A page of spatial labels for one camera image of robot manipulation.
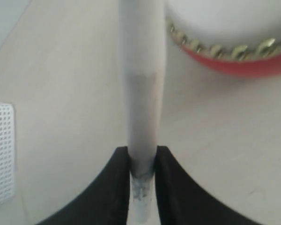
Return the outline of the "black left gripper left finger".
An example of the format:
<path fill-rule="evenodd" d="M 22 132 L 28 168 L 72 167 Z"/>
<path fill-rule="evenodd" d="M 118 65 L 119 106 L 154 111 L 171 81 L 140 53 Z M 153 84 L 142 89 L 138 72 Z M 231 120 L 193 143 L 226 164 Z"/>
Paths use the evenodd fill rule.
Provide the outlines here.
<path fill-rule="evenodd" d="M 125 225 L 130 199 L 127 147 L 117 147 L 93 182 L 42 225 Z"/>

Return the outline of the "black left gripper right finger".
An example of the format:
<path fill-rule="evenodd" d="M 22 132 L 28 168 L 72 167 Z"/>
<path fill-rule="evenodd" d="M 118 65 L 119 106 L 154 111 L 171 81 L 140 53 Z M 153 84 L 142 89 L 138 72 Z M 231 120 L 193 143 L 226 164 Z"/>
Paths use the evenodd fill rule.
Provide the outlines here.
<path fill-rule="evenodd" d="M 157 148 L 155 193 L 162 225 L 249 225 L 251 221 L 201 188 L 166 146 Z"/>

